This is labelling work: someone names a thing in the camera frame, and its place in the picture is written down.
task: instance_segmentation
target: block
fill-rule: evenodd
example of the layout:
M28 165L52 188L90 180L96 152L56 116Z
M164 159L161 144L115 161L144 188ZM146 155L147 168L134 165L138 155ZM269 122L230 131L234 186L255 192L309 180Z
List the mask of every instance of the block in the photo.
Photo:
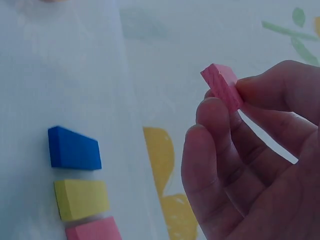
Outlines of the block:
M48 129L51 166L78 170L101 169L98 142L61 126Z
M115 219L107 217L65 229L68 240L122 240Z
M230 113L243 105L243 100L236 89L237 76L228 66L211 64L201 72L211 92L226 105Z
M61 220L70 222L109 210L107 186L103 181L65 179L54 182Z

